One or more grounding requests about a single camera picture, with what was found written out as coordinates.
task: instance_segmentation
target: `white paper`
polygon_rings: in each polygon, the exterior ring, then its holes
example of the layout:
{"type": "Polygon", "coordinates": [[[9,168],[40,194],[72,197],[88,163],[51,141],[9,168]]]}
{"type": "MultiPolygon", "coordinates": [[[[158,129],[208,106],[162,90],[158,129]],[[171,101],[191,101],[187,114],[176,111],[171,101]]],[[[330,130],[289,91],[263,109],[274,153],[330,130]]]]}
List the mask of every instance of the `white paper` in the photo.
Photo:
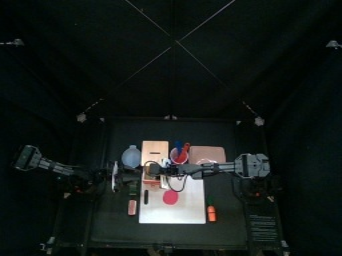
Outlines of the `white paper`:
{"type": "MultiPolygon", "coordinates": [[[[170,178],[170,185],[175,190],[183,186],[182,180],[170,178]]],[[[163,201],[166,189],[156,185],[142,183],[139,223],[160,224],[204,224],[206,205],[203,180],[187,177],[184,190],[178,192],[178,201],[168,205],[163,201]],[[148,204],[144,204],[144,190],[148,190],[148,204]]]]}

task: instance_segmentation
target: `clear plastic container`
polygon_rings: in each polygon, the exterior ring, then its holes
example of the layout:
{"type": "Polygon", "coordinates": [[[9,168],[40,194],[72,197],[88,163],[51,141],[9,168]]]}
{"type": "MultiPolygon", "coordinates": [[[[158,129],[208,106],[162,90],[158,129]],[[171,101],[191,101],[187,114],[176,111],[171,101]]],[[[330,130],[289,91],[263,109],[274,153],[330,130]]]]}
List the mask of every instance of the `clear plastic container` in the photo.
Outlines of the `clear plastic container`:
{"type": "Polygon", "coordinates": [[[131,145],[128,149],[123,152],[122,161],[123,164],[135,168],[139,166],[142,160],[142,152],[136,148],[136,145],[131,145]]]}

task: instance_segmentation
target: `red object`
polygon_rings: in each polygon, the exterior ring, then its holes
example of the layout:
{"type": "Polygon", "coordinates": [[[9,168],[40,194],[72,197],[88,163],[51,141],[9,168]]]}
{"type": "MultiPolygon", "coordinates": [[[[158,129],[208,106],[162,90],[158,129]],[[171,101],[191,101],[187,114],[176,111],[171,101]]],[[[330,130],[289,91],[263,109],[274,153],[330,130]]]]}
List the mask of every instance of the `red object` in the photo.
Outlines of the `red object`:
{"type": "Polygon", "coordinates": [[[166,204],[174,205],[178,201],[178,192],[167,190],[163,195],[163,201],[166,204]]]}
{"type": "Polygon", "coordinates": [[[210,222],[216,221],[216,210],[215,210],[215,207],[212,205],[208,206],[207,212],[208,212],[208,221],[210,222]]]}
{"type": "Polygon", "coordinates": [[[184,160],[187,159],[188,148],[190,148],[190,143],[187,142],[184,144],[184,147],[182,149],[182,153],[180,153],[179,157],[175,159],[175,162],[178,162],[178,163],[183,163],[184,162],[184,160]]]}

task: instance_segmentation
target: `black wall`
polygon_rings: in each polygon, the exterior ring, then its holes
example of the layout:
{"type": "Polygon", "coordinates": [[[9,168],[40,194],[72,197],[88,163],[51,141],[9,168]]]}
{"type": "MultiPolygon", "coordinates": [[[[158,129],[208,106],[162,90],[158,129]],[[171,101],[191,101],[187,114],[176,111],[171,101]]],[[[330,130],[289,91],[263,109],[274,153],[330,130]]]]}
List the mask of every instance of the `black wall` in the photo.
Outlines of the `black wall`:
{"type": "Polygon", "coordinates": [[[274,170],[283,177],[281,213],[295,255],[341,255],[342,52],[298,84],[267,123],[274,170]]]}
{"type": "Polygon", "coordinates": [[[52,232],[55,176],[44,171],[23,173],[9,165],[25,144],[39,146],[43,156],[65,163],[73,120],[61,100],[11,51],[0,48],[0,252],[11,255],[11,251],[27,250],[21,255],[29,255],[52,232]]]}

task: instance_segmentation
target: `pink object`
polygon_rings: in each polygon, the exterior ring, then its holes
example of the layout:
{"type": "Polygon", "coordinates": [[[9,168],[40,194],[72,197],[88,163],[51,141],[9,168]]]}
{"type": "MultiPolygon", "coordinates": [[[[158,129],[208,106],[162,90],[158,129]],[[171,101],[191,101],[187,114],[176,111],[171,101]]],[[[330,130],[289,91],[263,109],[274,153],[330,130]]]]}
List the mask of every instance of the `pink object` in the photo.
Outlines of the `pink object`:
{"type": "Polygon", "coordinates": [[[163,201],[166,204],[174,205],[178,201],[178,192],[167,190],[163,195],[163,201]]]}
{"type": "Polygon", "coordinates": [[[188,163],[226,163],[226,153],[223,147],[191,146],[188,150],[188,163]]]}
{"type": "Polygon", "coordinates": [[[188,158],[188,154],[187,154],[188,148],[190,148],[190,143],[186,143],[184,147],[182,149],[182,153],[180,153],[179,157],[175,159],[175,162],[182,163],[182,162],[187,161],[187,158],[188,158]]]}

